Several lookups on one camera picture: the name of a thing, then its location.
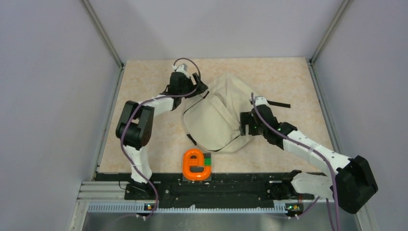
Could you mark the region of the cream canvas student bag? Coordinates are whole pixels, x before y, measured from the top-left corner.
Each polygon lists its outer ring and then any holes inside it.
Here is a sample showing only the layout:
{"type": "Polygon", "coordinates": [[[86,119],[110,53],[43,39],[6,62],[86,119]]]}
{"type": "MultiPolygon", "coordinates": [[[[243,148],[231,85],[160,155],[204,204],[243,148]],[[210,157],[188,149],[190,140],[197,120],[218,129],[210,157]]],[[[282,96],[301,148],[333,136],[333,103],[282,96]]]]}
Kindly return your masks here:
{"type": "Polygon", "coordinates": [[[253,108],[249,85],[231,73],[214,79],[204,93],[186,100],[182,123],[188,138],[210,153],[233,153],[252,140],[240,132],[240,114],[253,108]]]}

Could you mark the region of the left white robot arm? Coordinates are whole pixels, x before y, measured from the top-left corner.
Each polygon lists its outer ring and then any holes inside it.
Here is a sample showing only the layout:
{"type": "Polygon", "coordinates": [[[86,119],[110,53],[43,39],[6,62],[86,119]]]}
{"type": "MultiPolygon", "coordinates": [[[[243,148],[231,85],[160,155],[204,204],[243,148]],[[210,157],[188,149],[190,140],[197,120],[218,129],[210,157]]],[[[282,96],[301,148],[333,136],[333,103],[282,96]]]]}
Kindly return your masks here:
{"type": "Polygon", "coordinates": [[[115,135],[120,139],[121,149],[129,160],[132,182],[137,184],[136,193],[143,199],[152,197],[153,184],[149,183],[152,170],[148,163],[147,148],[155,116],[175,110],[183,98],[192,98],[208,90],[201,80],[201,73],[192,77],[174,71],[165,90],[142,102],[126,101],[122,109],[115,135]]]}

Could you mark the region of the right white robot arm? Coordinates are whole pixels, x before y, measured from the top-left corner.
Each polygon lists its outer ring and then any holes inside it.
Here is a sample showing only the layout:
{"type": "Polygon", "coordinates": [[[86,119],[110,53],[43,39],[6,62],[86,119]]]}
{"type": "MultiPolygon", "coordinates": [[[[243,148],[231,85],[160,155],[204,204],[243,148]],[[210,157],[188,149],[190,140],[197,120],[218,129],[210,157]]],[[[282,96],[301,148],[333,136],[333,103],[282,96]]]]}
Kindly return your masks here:
{"type": "Polygon", "coordinates": [[[344,211],[355,214],[375,195],[378,185],[364,157],[354,158],[330,150],[287,122],[278,122],[265,104],[240,113],[242,135],[261,135],[271,145],[293,153],[317,167],[322,175],[291,171],[282,180],[282,192],[288,198],[311,194],[334,199],[344,211]]]}

